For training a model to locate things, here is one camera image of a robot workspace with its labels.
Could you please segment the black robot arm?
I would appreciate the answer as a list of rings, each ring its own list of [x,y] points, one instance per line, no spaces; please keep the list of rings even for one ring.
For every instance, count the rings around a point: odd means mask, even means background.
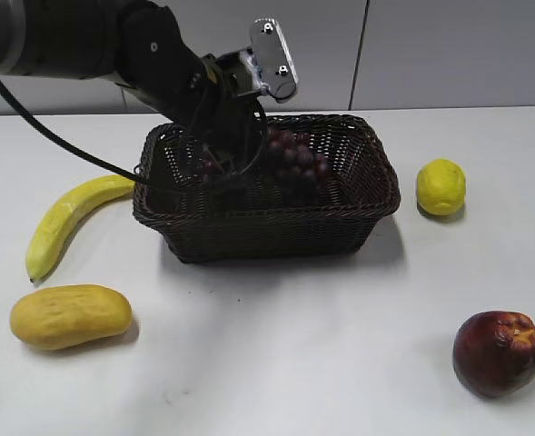
[[[6,76],[116,84],[183,130],[226,177],[247,173],[267,140],[237,54],[199,56],[173,12],[152,1],[0,1],[0,95],[35,129]]]

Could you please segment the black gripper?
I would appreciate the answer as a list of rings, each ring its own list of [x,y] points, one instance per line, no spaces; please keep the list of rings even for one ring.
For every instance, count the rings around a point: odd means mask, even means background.
[[[253,54],[203,59],[219,79],[218,94],[205,91],[178,143],[180,169],[188,175],[243,175],[258,164],[267,143],[267,119],[258,97],[266,90]]]

